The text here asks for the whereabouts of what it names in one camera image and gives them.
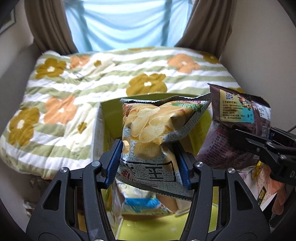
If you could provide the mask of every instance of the striped blanket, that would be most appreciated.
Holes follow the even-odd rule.
[[[0,138],[10,167],[51,179],[59,168],[90,162],[96,116],[103,152],[100,103],[152,92],[201,95],[208,83],[239,89],[216,57],[184,48],[151,47],[39,57],[20,109]]]

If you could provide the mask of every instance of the brown curtain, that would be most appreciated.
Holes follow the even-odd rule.
[[[195,0],[185,33],[176,47],[209,52],[220,57],[231,34],[235,0]]]
[[[34,40],[40,50],[66,55],[76,53],[63,0],[25,0],[25,10]]]

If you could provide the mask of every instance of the black clamp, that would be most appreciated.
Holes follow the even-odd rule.
[[[296,136],[277,128],[270,132],[267,139],[236,129],[229,141],[236,148],[258,155],[270,167],[272,179],[296,186]]]
[[[105,211],[102,188],[114,181],[123,143],[116,140],[84,169],[70,171],[63,167],[39,201],[27,226],[33,241],[115,241]],[[194,190],[192,204],[180,240],[261,241],[270,233],[269,225],[252,193],[233,169],[212,170],[174,143],[184,185]],[[77,188],[83,188],[83,206],[87,233],[79,230]],[[213,186],[219,187],[217,229],[208,233]]]

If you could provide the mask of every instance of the screw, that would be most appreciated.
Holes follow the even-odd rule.
[[[65,173],[68,171],[68,168],[67,167],[62,167],[60,170],[59,170],[61,173]]]
[[[91,165],[93,166],[93,167],[97,167],[97,166],[99,166],[101,163],[99,162],[99,161],[93,161],[92,163],[91,163]]]
[[[196,167],[203,167],[204,164],[203,164],[203,162],[201,162],[201,161],[197,161],[197,162],[195,163],[195,166],[196,166]]]
[[[233,174],[233,173],[235,173],[235,169],[232,168],[232,167],[230,167],[230,168],[228,168],[228,172],[231,173],[231,174]]]
[[[287,159],[287,157],[285,155],[280,154],[279,158],[282,159],[283,161]]]

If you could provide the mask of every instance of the potato chip bag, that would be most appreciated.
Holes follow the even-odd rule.
[[[188,135],[211,102],[211,94],[164,100],[122,99],[124,147],[116,178],[139,189],[190,200],[169,143]]]
[[[225,87],[210,85],[213,122],[196,157],[215,169],[232,167],[249,172],[259,161],[252,153],[232,147],[229,133],[240,129],[258,136],[269,137],[269,104],[261,97],[239,93]]]

